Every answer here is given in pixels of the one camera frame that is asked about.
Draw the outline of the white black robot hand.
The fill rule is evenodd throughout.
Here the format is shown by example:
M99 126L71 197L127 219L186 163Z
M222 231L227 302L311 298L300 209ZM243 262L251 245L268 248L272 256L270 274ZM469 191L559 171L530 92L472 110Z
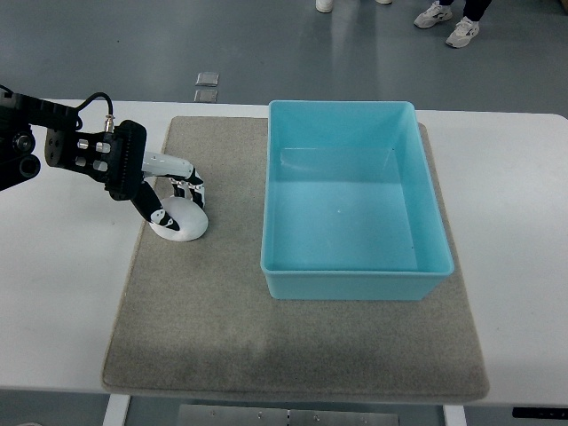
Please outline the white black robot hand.
M127 178L134 178L136 181L133 186L136 193L130 201L148 224L154 222L178 231L177 222L164 210L163 218L155 218L158 211L163 208L163 199L158 197L147 180L157 177L167 178L173 187L173 194L170 197L186 198L196 203L203 211L204 182L188 160L147 152L144 150L145 143L146 129L143 126L133 121L124 121L117 127L108 123L105 141L99 145L99 149L109 154L113 149L118 148L121 150L121 160L134 161L135 168L126 173Z

